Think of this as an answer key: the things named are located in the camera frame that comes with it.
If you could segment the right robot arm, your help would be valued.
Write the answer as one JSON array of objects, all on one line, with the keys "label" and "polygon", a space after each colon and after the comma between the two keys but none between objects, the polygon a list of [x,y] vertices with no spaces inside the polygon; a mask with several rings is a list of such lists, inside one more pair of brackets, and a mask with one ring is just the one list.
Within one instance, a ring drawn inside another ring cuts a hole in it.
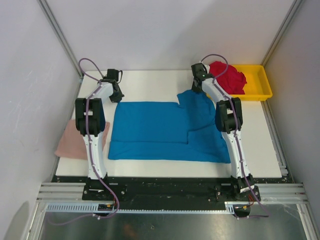
[{"label": "right robot arm", "polygon": [[226,142],[231,163],[230,194],[235,200],[242,201],[249,192],[254,193],[255,183],[242,146],[241,100],[238,97],[231,97],[203,63],[193,64],[191,71],[193,75],[191,89],[196,93],[206,93],[215,103],[215,125]]}]

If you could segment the blue t shirt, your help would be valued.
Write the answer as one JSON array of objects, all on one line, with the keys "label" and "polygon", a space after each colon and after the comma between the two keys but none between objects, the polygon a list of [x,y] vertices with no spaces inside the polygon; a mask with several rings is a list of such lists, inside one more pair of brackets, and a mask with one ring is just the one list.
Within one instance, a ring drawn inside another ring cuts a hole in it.
[{"label": "blue t shirt", "polygon": [[177,98],[178,102],[119,103],[108,158],[229,164],[212,100],[192,90],[179,93]]}]

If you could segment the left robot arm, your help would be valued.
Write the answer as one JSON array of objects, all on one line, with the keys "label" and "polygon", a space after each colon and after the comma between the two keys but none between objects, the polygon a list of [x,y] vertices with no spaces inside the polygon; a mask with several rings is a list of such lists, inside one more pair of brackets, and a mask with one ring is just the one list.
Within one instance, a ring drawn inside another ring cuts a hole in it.
[{"label": "left robot arm", "polygon": [[103,158],[103,133],[107,122],[103,105],[106,100],[119,103],[123,99],[125,95],[119,86],[122,77],[122,70],[108,69],[87,97],[75,100],[75,126],[85,144],[91,180],[103,180],[107,176]]}]

